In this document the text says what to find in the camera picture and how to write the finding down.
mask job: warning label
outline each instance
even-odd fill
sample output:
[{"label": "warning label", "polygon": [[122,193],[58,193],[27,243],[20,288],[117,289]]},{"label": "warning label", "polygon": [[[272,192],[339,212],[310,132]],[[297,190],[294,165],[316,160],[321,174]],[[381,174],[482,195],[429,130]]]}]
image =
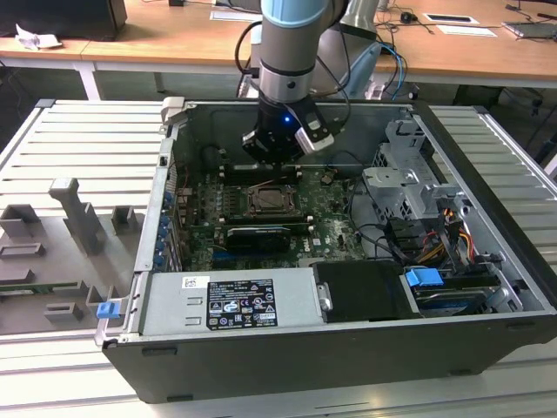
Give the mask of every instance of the warning label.
[{"label": "warning label", "polygon": [[271,279],[208,283],[207,327],[212,331],[278,324]]}]

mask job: blue latch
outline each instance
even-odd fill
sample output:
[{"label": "blue latch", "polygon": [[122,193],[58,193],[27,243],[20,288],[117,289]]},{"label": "blue latch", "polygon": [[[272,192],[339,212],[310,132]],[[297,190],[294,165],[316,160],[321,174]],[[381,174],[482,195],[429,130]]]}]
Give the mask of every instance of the blue latch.
[{"label": "blue latch", "polygon": [[120,318],[120,302],[103,302],[98,304],[97,318],[100,320],[117,320]]},{"label": "blue latch", "polygon": [[412,286],[442,286],[443,278],[436,268],[413,268],[406,273],[406,280]]}]

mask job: blue cable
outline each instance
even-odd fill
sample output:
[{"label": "blue cable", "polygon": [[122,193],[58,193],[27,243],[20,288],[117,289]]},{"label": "blue cable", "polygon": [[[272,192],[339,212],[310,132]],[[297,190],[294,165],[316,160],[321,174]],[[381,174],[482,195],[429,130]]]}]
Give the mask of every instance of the blue cable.
[{"label": "blue cable", "polygon": [[387,51],[391,52],[391,55],[393,55],[393,57],[396,58],[397,63],[398,63],[399,68],[400,68],[399,83],[397,85],[397,90],[395,90],[394,93],[393,93],[393,100],[394,100],[395,98],[397,98],[397,94],[400,90],[400,87],[402,87],[402,80],[404,80],[404,68],[402,66],[402,61],[400,60],[400,55],[398,53],[396,53],[392,48],[390,48],[386,44],[383,44],[382,42],[379,42],[379,44],[383,48],[385,48]]}]

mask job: floor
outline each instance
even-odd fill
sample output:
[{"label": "floor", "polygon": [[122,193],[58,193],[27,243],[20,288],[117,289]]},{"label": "floor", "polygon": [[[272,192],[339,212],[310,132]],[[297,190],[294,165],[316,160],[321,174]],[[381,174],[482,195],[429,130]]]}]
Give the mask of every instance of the floor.
[{"label": "floor", "polygon": [[[143,72],[100,72],[100,84],[109,100],[161,100],[165,96],[187,98],[233,98],[237,76],[164,74],[165,94],[155,90],[154,77]],[[418,84],[419,98],[432,105],[450,105],[457,86],[448,84]],[[538,124],[557,104],[557,91],[540,91],[543,104],[533,113],[532,101],[538,98],[524,89],[505,89],[491,114],[524,146]],[[484,105],[493,89],[474,87],[467,93],[467,105]],[[75,71],[21,69],[15,77],[3,77],[0,85],[0,147],[10,141],[24,118],[39,98],[85,100],[84,88]],[[541,144],[557,132],[557,112],[546,122],[528,148],[533,155]]]}]

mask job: desk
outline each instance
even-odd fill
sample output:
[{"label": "desk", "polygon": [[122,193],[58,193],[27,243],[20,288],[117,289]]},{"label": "desk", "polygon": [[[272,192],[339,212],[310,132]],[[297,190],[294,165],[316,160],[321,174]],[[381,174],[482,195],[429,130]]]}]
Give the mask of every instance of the desk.
[{"label": "desk", "polygon": [[[103,96],[96,71],[155,72],[158,85],[161,80],[157,75],[162,72],[238,72],[234,47],[246,23],[212,21],[210,5],[169,7],[163,0],[126,0],[125,5],[128,20],[116,42],[63,40],[63,49],[33,52],[12,38],[0,38],[0,59],[14,67],[76,70],[88,99]],[[246,41],[240,58],[248,56]]]},{"label": "desk", "polygon": [[[400,0],[400,7],[411,7],[424,24],[431,22],[423,13],[471,16],[478,26],[500,26],[502,22],[526,21],[520,14],[506,10],[511,0]],[[555,14],[550,4],[522,2],[522,11],[540,20],[536,14]],[[400,24],[400,10],[378,13],[376,23],[393,21]],[[497,37],[445,35],[435,26],[400,27],[394,34],[398,52],[408,62],[406,81],[443,84],[480,84],[505,87],[557,88],[557,44],[550,41],[516,40],[506,28],[490,29]],[[385,42],[391,36],[379,29]],[[382,57],[375,72],[392,73],[393,59]]]},{"label": "desk", "polygon": [[[524,17],[505,10],[504,0],[399,0],[399,6],[423,12],[472,15],[481,25],[500,25]],[[0,38],[0,59],[9,66],[59,68],[79,71],[89,99],[100,99],[96,71],[148,71],[236,74],[233,51],[241,22],[211,21],[211,7],[190,4],[168,7],[166,1],[143,3],[126,0],[128,21],[118,40],[112,43],[66,41],[56,51],[26,51],[13,39]],[[522,3],[533,16],[537,12],[554,14],[554,6]],[[388,20],[379,13],[376,20]],[[398,21],[399,10],[392,20]],[[516,41],[504,28],[492,29],[497,37],[444,35],[434,26],[430,35],[421,26],[401,27],[395,34],[399,52],[408,62],[407,81],[420,83],[480,84],[557,88],[557,45],[552,42]],[[386,30],[379,34],[386,41]],[[241,58],[248,57],[248,43]],[[394,71],[391,57],[381,57],[375,80],[384,83]],[[156,78],[160,86],[160,77]]]}]

